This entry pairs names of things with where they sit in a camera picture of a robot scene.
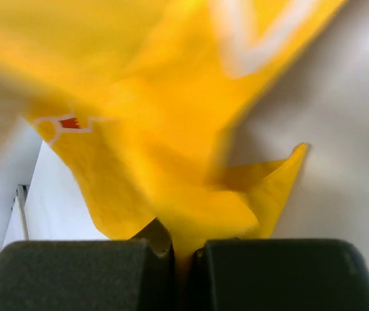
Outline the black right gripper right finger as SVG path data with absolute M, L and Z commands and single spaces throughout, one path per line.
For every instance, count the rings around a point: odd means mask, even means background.
M 369 270 L 343 240 L 209 240 L 188 300 L 190 310 L 369 310 Z

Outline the yellow pillowcase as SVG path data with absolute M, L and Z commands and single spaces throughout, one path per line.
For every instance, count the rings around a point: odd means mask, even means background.
M 0 149 L 24 117 L 96 228 L 158 220 L 185 280 L 207 240 L 268 238 L 308 146 L 229 168 L 239 119 L 342 1 L 0 1 Z M 22 102 L 11 99 L 19 94 Z

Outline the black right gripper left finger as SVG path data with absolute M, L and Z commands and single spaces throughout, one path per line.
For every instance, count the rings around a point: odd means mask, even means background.
M 0 310 L 172 310 L 172 241 L 158 220 L 129 240 L 20 241 L 0 252 Z

